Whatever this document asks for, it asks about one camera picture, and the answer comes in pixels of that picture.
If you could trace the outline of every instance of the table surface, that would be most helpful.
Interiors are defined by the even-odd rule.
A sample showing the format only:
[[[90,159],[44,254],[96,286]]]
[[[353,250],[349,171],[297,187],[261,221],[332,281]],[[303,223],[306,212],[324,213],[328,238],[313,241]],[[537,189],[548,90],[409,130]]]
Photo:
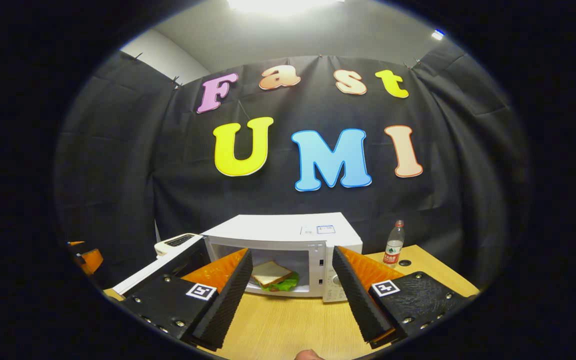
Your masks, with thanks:
[[[366,255],[381,261],[384,253]],[[464,297],[477,287],[417,245],[402,248],[398,272],[423,271]],[[111,289],[105,290],[114,296]],[[290,298],[245,292],[224,338],[223,347],[208,353],[231,360],[294,360],[313,349],[326,360],[349,360],[378,351],[366,344],[347,301],[323,303],[322,298]]]

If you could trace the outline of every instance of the lettuce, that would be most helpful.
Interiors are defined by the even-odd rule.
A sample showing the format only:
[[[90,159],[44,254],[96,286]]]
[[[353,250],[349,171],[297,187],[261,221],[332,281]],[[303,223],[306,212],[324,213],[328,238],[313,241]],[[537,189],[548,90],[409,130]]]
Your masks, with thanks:
[[[281,281],[278,284],[270,284],[268,287],[263,287],[259,284],[259,287],[266,292],[269,292],[270,289],[278,289],[280,292],[289,292],[292,288],[297,286],[297,283],[299,283],[299,274],[293,271],[289,278],[286,278],[286,280]]]

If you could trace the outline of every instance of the ceiling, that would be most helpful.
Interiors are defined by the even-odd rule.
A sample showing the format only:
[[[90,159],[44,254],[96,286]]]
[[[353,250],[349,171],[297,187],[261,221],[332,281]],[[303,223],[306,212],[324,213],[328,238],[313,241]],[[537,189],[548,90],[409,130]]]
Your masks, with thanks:
[[[155,29],[211,73],[318,54],[411,66],[438,43],[432,25],[374,0],[334,2],[292,15],[246,13],[227,0],[206,0]]]

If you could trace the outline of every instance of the black curtain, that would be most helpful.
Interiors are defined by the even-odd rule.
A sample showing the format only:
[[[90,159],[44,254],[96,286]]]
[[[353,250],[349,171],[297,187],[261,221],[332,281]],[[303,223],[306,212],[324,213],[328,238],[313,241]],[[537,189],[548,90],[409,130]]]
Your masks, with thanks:
[[[259,88],[261,73],[291,65],[301,81]],[[359,73],[365,95],[335,86],[338,69]],[[384,89],[377,71],[402,77],[408,98]],[[206,80],[230,73],[221,106],[197,114]],[[442,41],[414,68],[372,59],[299,56],[213,73],[179,89],[128,55],[116,55],[75,100],[59,142],[55,184],[67,240],[98,244],[108,287],[154,259],[153,220],[162,239],[202,232],[238,214],[342,212],[363,241],[383,251],[397,219],[406,245],[418,244],[478,287],[510,255],[530,202],[526,144],[512,102],[464,51]],[[214,163],[213,130],[239,123],[235,157],[252,151],[247,122],[272,117],[265,165],[227,177]],[[423,173],[394,173],[393,142],[384,133],[409,126]],[[334,149],[342,130],[366,132],[372,184],[323,185],[299,192],[299,150],[291,135],[315,130]]]

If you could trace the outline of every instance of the water bottle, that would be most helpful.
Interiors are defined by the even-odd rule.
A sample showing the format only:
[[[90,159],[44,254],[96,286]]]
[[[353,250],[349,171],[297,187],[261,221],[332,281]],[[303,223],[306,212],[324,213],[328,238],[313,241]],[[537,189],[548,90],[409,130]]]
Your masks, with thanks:
[[[390,231],[388,236],[388,243],[386,244],[386,251],[383,253],[383,263],[391,268],[397,266],[400,260],[400,253],[404,246],[404,221],[398,219],[395,223],[395,228]]]

